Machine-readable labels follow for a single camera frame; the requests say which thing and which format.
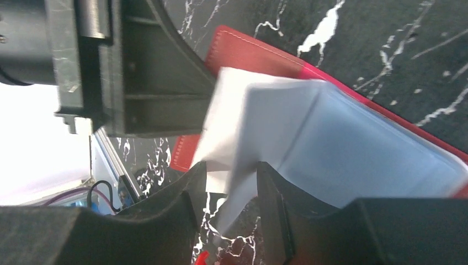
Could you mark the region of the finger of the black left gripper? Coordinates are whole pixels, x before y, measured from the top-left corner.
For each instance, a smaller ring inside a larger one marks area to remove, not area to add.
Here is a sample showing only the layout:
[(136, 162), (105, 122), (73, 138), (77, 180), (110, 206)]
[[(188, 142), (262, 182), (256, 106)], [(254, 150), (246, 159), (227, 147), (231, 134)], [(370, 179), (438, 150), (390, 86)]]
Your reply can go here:
[(201, 132), (214, 76), (161, 1), (111, 1), (110, 45), (99, 49), (105, 131), (156, 138)]

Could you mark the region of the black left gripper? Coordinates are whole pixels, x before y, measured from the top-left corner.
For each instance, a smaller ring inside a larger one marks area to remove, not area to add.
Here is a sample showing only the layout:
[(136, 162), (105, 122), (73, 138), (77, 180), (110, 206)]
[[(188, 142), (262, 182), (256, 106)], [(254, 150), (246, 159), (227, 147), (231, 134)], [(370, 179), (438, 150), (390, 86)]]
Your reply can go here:
[(54, 85), (55, 115), (73, 134), (80, 119), (110, 129), (112, 1), (2, 1), (1, 83)]

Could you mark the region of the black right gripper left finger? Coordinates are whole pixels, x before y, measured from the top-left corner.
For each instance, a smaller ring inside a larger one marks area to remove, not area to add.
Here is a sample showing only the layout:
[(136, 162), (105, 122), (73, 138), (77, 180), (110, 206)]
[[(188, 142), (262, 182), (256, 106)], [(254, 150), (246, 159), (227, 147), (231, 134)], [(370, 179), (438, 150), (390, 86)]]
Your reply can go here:
[(206, 164), (116, 215), (63, 206), (1, 207), (2, 264), (191, 264)]

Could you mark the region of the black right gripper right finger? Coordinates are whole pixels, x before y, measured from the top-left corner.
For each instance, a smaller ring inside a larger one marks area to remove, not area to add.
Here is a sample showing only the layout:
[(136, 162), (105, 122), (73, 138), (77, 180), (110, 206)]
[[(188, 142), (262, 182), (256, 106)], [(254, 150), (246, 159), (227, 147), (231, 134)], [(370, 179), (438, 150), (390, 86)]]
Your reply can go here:
[(467, 200), (359, 198), (338, 209), (257, 165), (266, 264), (466, 264)]

